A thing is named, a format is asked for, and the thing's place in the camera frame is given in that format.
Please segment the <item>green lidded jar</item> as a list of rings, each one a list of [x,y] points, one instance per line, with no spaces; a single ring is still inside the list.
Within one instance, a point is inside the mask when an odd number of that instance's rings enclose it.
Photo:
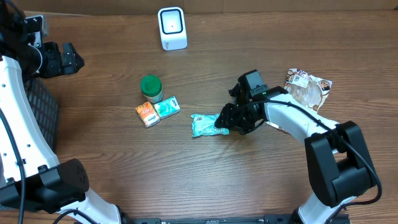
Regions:
[[[140,88],[141,88],[142,94],[152,104],[161,102],[164,98],[164,91],[162,88],[162,83],[161,83],[160,79],[155,75],[145,76],[141,80]]]

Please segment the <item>beige plastic pouch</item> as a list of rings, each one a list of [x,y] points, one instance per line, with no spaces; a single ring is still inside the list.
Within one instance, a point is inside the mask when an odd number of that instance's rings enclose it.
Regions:
[[[284,90],[271,98],[277,103],[266,104],[267,124],[288,133],[296,133],[297,128],[303,128],[305,134],[324,133],[326,129],[313,122],[307,115],[293,106],[305,109],[317,117],[318,110],[324,104],[332,87],[332,81],[311,75],[303,70],[291,68],[285,78]]]

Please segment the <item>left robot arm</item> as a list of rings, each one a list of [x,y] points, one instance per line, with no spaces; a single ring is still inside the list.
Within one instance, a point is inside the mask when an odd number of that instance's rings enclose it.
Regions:
[[[74,46],[43,42],[43,16],[1,2],[1,207],[57,213],[78,223],[127,223],[127,215],[90,188],[78,159],[55,154],[60,109],[43,79],[84,66]]]

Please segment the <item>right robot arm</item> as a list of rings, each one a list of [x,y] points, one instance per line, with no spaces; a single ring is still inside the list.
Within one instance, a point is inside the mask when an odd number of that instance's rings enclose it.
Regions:
[[[264,223],[349,223],[342,210],[381,198],[381,181],[356,123],[310,111],[281,86],[269,88],[257,70],[241,75],[229,95],[234,102],[221,110],[217,128],[245,135],[268,121],[305,146],[311,196],[290,215],[265,215]]]

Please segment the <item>orange snack packet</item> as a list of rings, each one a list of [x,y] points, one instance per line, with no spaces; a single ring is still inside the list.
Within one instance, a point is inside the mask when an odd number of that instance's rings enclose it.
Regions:
[[[137,106],[136,111],[147,128],[160,121],[159,115],[149,101]]]

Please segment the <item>green white small box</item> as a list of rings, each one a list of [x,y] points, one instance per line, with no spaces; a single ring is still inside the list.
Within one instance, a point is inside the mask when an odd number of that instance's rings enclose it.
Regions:
[[[180,105],[175,96],[167,98],[164,101],[156,103],[154,108],[159,115],[160,119],[165,119],[169,116],[180,112]]]

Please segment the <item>teal packet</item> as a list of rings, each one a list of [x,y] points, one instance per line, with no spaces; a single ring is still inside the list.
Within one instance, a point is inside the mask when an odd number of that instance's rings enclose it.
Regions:
[[[192,137],[228,135],[228,129],[215,127],[215,121],[219,116],[219,114],[192,114]]]

